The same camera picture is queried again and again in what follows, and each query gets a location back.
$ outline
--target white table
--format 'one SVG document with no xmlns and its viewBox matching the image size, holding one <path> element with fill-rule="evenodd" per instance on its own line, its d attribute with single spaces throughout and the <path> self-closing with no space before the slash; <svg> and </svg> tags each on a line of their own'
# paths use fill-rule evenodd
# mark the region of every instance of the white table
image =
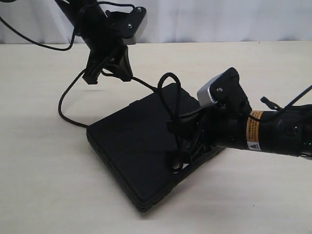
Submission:
<svg viewBox="0 0 312 234">
<path fill-rule="evenodd" d="M 312 233 L 312 161 L 291 156 L 225 150 L 150 212 L 137 212 L 85 129 L 57 115 L 59 96 L 88 54 L 85 45 L 69 52 L 0 46 L 1 234 Z M 235 67 L 254 109 L 268 109 L 262 96 L 284 106 L 312 81 L 312 42 L 138 44 L 130 61 L 153 85 L 175 73 L 194 97 Z M 80 80 L 63 110 L 91 124 L 147 94 L 136 82 Z"/>
</svg>

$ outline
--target yellow warning sticker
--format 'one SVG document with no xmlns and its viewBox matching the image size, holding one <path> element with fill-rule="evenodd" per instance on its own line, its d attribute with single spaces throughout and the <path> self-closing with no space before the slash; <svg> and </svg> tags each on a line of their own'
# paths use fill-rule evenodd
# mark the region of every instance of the yellow warning sticker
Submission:
<svg viewBox="0 0 312 234">
<path fill-rule="evenodd" d="M 252 111 L 251 116 L 260 119 L 263 111 Z M 250 150 L 261 151 L 259 145 L 259 122 L 251 118 L 247 120 L 246 140 Z"/>
</svg>

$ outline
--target white curtain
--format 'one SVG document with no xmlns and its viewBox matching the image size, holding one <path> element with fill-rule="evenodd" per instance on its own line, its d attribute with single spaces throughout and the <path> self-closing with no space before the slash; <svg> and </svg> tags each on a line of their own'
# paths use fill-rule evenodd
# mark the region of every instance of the white curtain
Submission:
<svg viewBox="0 0 312 234">
<path fill-rule="evenodd" d="M 312 0 L 113 0 L 147 9 L 139 42 L 312 40 Z M 103 6 L 105 9 L 120 9 Z M 73 27 L 54 0 L 0 3 L 0 15 L 42 43 L 68 43 Z M 0 23 L 1 43 L 26 43 Z"/>
</svg>

